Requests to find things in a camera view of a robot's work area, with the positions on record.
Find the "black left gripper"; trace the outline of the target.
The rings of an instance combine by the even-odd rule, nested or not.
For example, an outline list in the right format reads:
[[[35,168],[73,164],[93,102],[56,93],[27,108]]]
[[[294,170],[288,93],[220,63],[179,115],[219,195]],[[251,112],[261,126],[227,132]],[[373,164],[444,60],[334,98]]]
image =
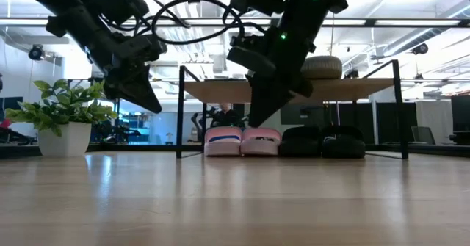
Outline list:
[[[125,99],[153,113],[162,111],[161,104],[149,81],[146,62],[158,60],[167,52],[167,45],[153,35],[131,37],[112,32],[84,47],[88,60],[103,73],[104,92],[108,99]],[[124,68],[130,73],[108,76],[112,70]]]

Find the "grey slide sandal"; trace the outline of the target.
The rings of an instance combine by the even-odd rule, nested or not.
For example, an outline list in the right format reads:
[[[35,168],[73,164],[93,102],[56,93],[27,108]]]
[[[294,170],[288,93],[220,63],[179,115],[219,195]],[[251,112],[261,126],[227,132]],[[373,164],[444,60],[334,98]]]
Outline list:
[[[305,60],[300,72],[307,79],[340,79],[342,62],[335,56],[316,56]]]

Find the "overhead LED light bar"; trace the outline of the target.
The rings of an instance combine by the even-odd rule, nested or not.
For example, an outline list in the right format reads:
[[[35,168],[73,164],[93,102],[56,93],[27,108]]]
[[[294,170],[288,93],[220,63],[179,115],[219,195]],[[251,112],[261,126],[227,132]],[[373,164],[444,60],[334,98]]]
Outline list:
[[[182,18],[190,26],[194,27],[221,27],[222,19],[213,18]],[[47,18],[0,18],[0,26],[19,27],[39,27],[45,26]],[[268,27],[276,18],[243,18],[242,23],[256,23],[259,26]],[[158,26],[176,26],[176,23],[169,19],[162,19],[157,22]],[[135,20],[131,19],[122,26],[135,26]],[[470,18],[462,19],[398,19],[398,18],[327,18],[323,21],[322,27],[344,27],[344,28],[470,28]]]

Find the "grey office chair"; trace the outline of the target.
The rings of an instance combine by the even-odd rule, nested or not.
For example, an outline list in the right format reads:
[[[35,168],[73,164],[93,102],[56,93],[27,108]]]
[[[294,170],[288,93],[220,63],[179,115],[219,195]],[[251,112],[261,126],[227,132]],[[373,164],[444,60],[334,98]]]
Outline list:
[[[430,127],[426,126],[412,126],[411,127],[413,138],[415,142],[421,142],[428,145],[434,145],[435,139]]]

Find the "green potted plant white pot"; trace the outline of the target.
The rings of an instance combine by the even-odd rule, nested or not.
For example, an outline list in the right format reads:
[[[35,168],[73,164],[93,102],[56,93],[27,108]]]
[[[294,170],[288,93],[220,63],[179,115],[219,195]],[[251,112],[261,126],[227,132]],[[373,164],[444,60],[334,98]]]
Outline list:
[[[92,125],[118,116],[111,106],[99,102],[105,82],[88,88],[70,88],[64,79],[49,84],[35,81],[40,102],[20,102],[18,109],[7,109],[6,118],[14,123],[31,123],[38,132],[42,155],[74,157],[85,154]]]

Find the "black room divider panel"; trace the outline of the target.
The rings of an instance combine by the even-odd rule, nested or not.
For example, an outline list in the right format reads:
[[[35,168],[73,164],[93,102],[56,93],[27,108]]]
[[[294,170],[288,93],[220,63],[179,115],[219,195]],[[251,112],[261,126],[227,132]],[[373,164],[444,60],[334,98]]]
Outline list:
[[[413,142],[413,132],[411,127],[417,126],[416,104],[405,102],[403,104],[408,127],[405,131],[405,138],[408,142]],[[400,142],[400,132],[398,129],[397,108],[395,103],[378,103],[378,140],[380,144]]]

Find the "white curtain panel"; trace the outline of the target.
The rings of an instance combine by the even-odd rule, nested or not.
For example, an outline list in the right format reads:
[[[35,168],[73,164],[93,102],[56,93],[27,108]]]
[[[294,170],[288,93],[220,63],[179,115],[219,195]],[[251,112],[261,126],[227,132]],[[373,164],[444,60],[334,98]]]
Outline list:
[[[453,117],[451,101],[417,101],[418,126],[429,127],[437,145],[451,143]]]

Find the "person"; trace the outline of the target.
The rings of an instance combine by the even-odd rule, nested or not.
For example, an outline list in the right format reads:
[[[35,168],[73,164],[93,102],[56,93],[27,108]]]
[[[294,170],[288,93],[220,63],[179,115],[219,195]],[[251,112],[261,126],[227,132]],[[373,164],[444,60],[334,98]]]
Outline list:
[[[219,103],[220,111],[214,114],[212,120],[212,127],[218,126],[235,126],[244,128],[245,123],[242,121],[242,118],[237,114],[228,103]]]

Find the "wooden shelf with black frame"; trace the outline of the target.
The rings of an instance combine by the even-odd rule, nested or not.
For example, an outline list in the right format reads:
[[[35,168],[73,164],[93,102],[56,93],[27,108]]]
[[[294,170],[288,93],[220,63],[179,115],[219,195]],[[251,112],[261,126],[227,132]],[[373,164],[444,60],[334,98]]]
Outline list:
[[[365,99],[381,90],[389,87],[394,88],[394,97],[397,110],[397,125],[399,130],[399,151],[402,159],[408,158],[408,141],[405,132],[409,128],[406,120],[402,99],[402,79],[400,76],[400,64],[396,59],[376,68],[362,79],[313,79],[313,93],[309,97],[296,95],[293,103],[313,103],[329,101],[352,101],[356,103],[359,99]],[[198,80],[192,76],[191,82],[186,82],[185,75],[190,71],[181,66],[179,69],[179,92],[178,92],[178,122],[177,122],[177,145],[182,141],[182,114],[184,108],[184,92],[187,91],[204,104],[211,103],[235,103],[244,104],[251,102],[251,88],[248,82],[235,80]]]

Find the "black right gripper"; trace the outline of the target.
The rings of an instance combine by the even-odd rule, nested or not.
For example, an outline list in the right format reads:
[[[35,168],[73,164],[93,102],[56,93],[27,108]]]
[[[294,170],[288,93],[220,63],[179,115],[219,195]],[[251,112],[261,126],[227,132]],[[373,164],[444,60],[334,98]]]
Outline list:
[[[310,95],[312,84],[302,76],[308,52],[315,49],[316,20],[282,18],[263,35],[253,36],[253,50],[234,46],[227,60],[253,72],[248,78],[251,87],[249,126],[260,126],[289,103],[295,92]]]

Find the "pink slide sandal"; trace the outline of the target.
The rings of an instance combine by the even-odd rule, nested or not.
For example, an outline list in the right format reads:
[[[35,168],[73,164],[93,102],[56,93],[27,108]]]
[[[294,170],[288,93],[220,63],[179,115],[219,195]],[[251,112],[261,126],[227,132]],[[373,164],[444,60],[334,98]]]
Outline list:
[[[281,134],[275,129],[248,128],[243,131],[240,152],[244,156],[277,156]]]
[[[234,126],[220,126],[207,130],[204,142],[205,156],[240,156],[242,130]]]

